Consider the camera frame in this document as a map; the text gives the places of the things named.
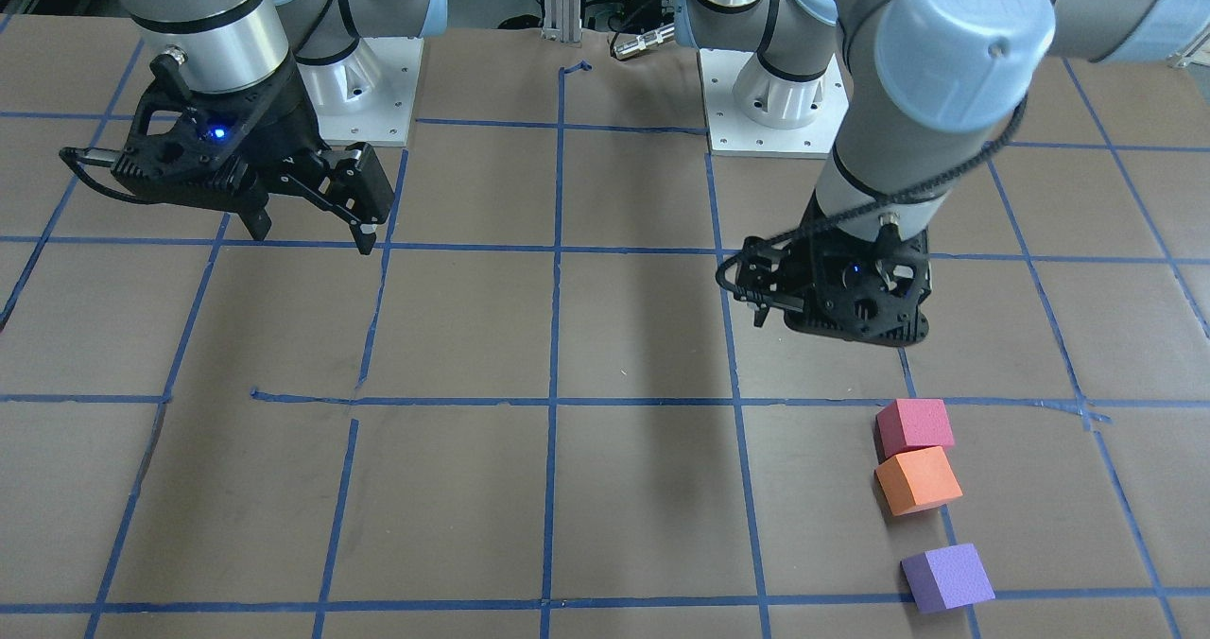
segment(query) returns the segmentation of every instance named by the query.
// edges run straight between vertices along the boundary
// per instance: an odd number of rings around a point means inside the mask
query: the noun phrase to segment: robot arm
[[[270,194],[302,196],[345,220],[358,251],[369,254],[394,192],[371,145],[333,149],[321,138],[298,62],[312,54],[307,63],[338,63],[355,52],[361,33],[415,36],[426,24],[437,31],[444,0],[121,1],[159,53],[155,81],[121,151],[65,148],[69,168],[123,202],[235,213],[254,240],[269,234]],[[414,2],[422,5],[420,16],[405,16]],[[365,15],[361,27],[356,15]],[[165,113],[174,116],[172,127],[151,132],[152,116]],[[109,169],[128,194],[97,183],[86,166]]]
[[[757,326],[779,309],[796,332],[888,346],[927,336],[928,223],[1020,125],[1041,58],[1162,61],[1210,19],[1208,0],[835,1],[854,97],[834,150],[799,229],[748,238],[718,280]]]

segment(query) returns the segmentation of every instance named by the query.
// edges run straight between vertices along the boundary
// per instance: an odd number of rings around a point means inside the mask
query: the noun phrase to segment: block
[[[940,448],[900,453],[874,473],[887,496],[891,513],[900,517],[952,502],[962,496],[950,459]]]
[[[995,599],[996,592],[974,545],[955,545],[903,560],[904,575],[922,614]]]
[[[883,456],[923,448],[952,448],[953,430],[945,401],[899,398],[878,413]]]

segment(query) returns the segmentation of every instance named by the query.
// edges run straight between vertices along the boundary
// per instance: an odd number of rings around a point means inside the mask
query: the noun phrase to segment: pink cube
[[[882,453],[888,459],[911,450],[953,447],[953,431],[944,401],[897,399],[878,413],[878,434],[882,437]]]

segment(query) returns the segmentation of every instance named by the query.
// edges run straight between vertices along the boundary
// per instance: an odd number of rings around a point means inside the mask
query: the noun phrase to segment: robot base
[[[319,136],[333,145],[370,143],[407,148],[424,58],[422,39],[367,39],[382,69],[381,88],[364,109],[346,115],[319,114]]]
[[[803,157],[825,160],[831,152],[836,132],[848,113],[848,97],[836,59],[828,65],[823,84],[828,102],[818,116],[800,129],[774,129],[744,115],[732,88],[751,53],[738,50],[701,50],[702,96],[710,127],[710,151],[738,157]]]

